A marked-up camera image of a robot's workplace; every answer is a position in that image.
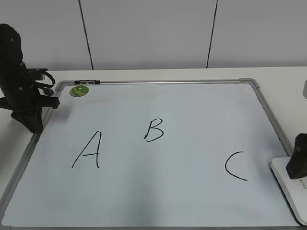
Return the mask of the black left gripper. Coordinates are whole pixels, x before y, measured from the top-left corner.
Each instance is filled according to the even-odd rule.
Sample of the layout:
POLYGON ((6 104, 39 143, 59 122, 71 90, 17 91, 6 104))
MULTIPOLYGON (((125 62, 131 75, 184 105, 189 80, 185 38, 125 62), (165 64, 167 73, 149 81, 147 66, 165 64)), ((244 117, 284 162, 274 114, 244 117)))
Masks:
POLYGON ((11 117, 31 133, 42 132, 42 108, 58 108, 59 98, 53 96, 53 86, 39 82, 1 82, 3 97, 0 107, 13 111, 11 117))

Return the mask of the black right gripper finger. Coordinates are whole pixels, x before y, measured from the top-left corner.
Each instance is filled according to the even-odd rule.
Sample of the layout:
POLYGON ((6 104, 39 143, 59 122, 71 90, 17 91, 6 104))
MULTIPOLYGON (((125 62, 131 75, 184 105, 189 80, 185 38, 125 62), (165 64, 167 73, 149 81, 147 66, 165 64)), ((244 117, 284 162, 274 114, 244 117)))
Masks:
POLYGON ((307 134, 300 133, 295 138, 295 147, 286 166, 290 179, 300 179, 307 175, 307 134))

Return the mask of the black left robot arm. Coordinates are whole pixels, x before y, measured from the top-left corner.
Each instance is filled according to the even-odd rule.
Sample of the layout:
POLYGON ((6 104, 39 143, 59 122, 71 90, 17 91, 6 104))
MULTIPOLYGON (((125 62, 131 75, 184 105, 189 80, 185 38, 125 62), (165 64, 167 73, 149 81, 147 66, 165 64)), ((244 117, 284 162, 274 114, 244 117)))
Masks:
POLYGON ((52 87, 55 79, 47 69, 28 69, 23 62, 21 37, 10 25, 0 25, 0 99, 2 109, 31 133, 43 130, 42 109, 58 108, 52 87))

